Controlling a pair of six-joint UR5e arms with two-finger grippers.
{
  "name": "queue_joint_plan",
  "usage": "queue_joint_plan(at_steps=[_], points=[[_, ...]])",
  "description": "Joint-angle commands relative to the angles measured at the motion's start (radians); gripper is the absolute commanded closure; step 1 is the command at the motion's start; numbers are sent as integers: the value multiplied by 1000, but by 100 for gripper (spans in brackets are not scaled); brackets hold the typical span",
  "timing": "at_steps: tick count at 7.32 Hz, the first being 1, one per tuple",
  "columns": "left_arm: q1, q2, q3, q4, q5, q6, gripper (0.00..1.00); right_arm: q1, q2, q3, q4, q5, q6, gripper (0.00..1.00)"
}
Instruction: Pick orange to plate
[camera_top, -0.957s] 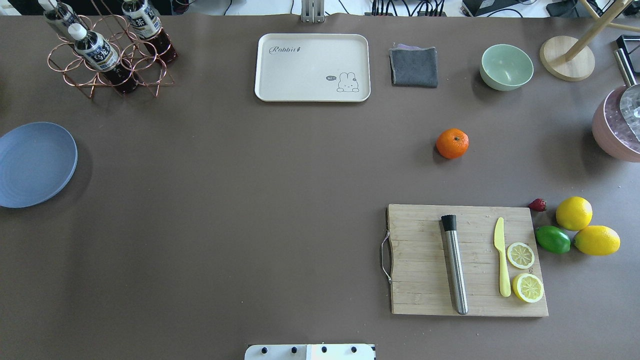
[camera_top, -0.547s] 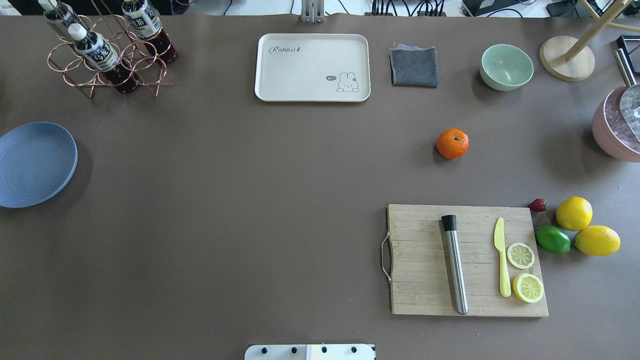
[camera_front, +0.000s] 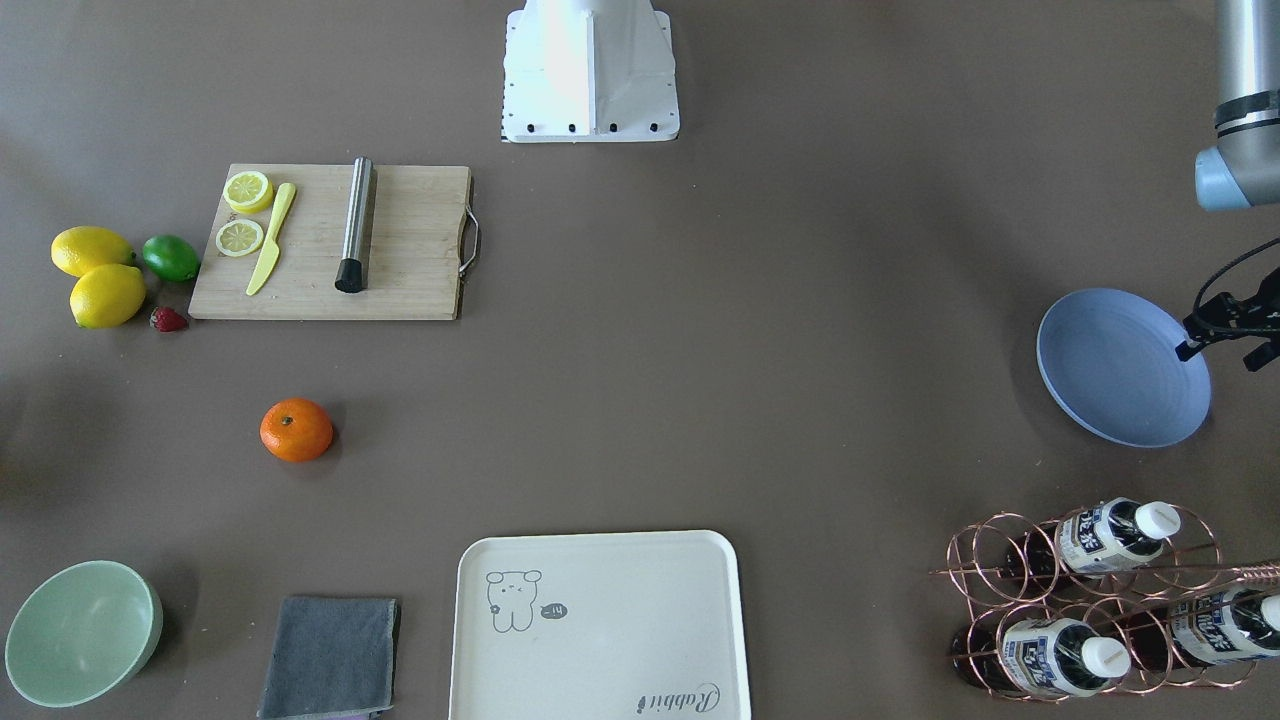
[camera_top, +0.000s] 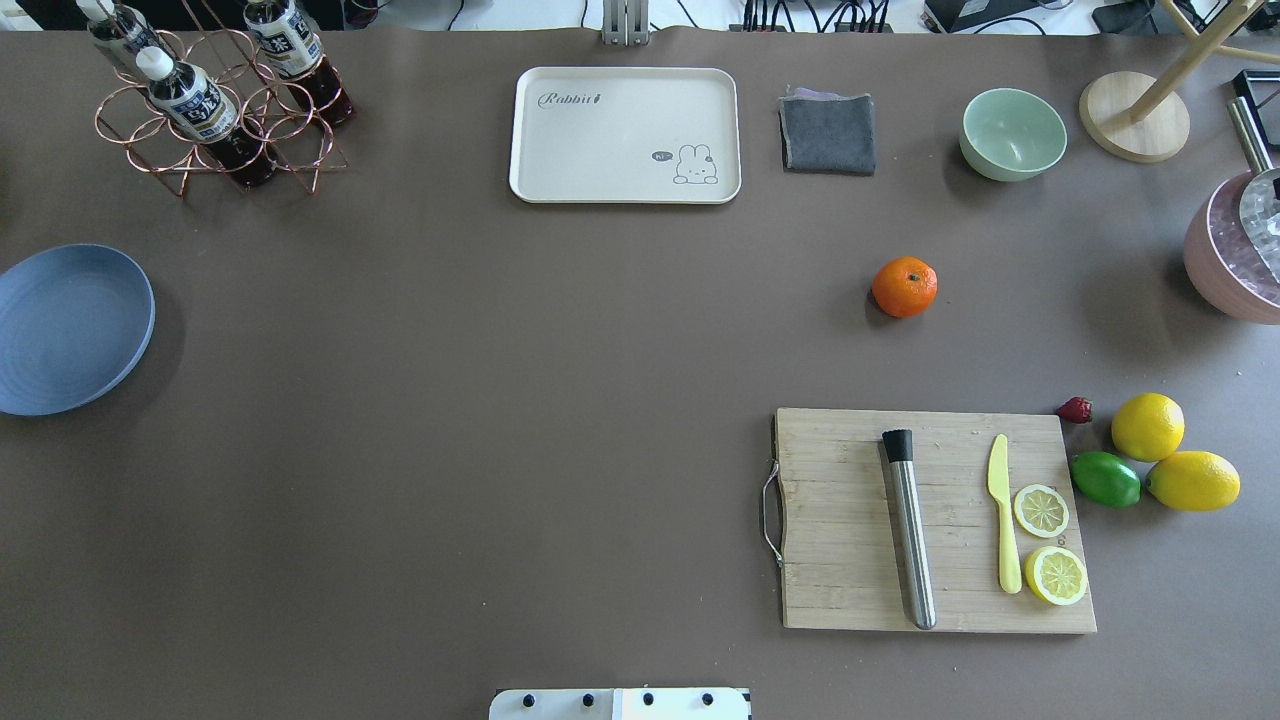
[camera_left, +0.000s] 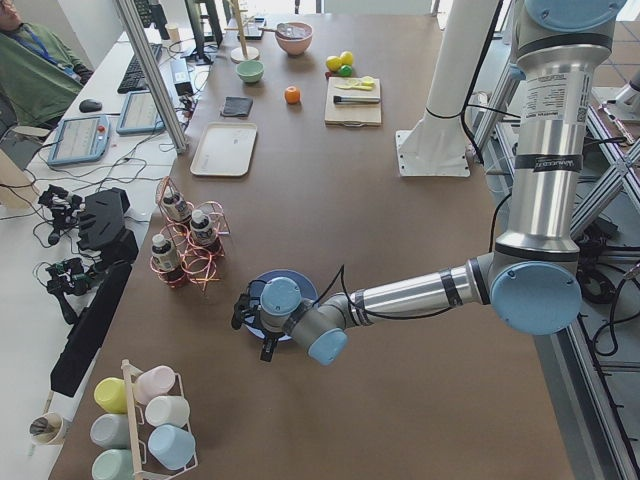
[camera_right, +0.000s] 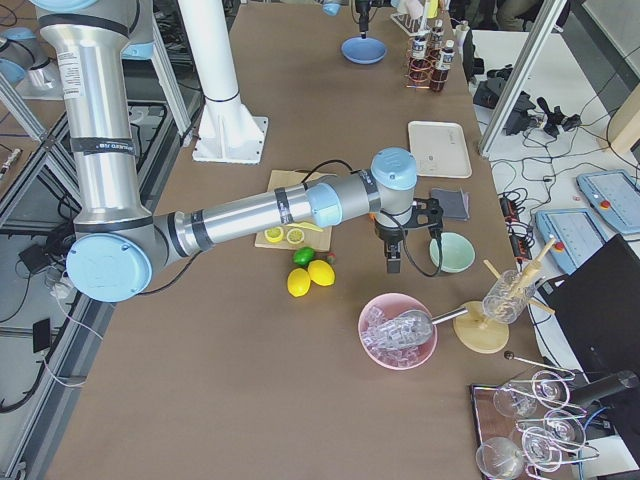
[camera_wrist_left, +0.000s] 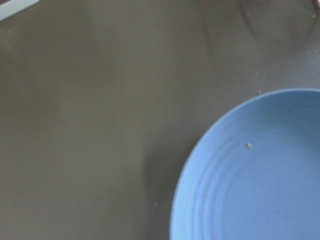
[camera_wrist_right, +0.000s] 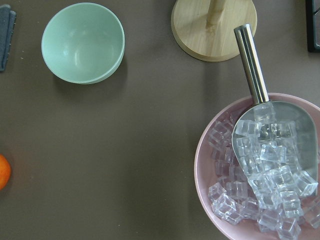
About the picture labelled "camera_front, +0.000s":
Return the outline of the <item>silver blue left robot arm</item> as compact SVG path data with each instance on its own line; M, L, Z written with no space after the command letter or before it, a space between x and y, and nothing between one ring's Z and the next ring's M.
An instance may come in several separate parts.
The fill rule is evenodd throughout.
M1219 1L1219 105L1216 141L1196 158L1196 196L1206 211L1234 211L1279 200L1279 4ZM1258 347L1243 363L1257 372L1277 360L1279 272L1271 270L1248 299L1210 287L1226 272L1265 250L1271 240L1215 272L1197 291L1183 322L1188 338L1176 347L1187 363L1211 345L1248 337Z

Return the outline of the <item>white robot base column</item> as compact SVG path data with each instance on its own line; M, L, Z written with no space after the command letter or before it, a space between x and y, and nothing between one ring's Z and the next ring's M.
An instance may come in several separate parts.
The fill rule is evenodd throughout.
M649 1L526 1L506 18L503 69L508 143L680 135L672 23Z

